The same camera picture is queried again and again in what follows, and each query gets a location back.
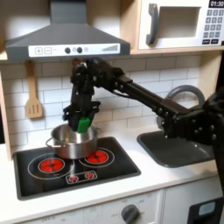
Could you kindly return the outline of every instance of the black stovetop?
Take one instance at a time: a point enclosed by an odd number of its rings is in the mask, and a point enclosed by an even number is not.
[[[15,153],[14,165],[20,200],[126,179],[141,173],[113,137],[98,139],[98,151],[88,158],[65,160],[45,147]]]

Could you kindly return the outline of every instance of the sink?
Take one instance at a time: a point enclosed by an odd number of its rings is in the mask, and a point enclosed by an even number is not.
[[[165,167],[175,168],[214,159],[211,146],[180,138],[166,139],[163,131],[142,134],[137,141],[159,165]]]

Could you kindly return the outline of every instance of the microwave door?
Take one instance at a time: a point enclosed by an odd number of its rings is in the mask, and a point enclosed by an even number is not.
[[[208,1],[143,0],[139,49],[203,46]]]

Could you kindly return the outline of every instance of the white countertop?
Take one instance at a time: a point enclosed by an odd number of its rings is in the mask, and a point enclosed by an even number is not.
[[[5,145],[0,145],[0,223],[28,221],[217,175],[214,161],[175,169],[156,164],[137,143],[139,134],[156,129],[150,126],[100,135],[116,138],[140,169],[140,176],[26,201],[18,200],[14,164],[7,161]]]

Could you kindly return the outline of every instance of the range hood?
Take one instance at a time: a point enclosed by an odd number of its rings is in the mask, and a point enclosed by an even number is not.
[[[86,0],[50,0],[51,24],[6,42],[8,60],[129,55],[130,43],[87,24]]]

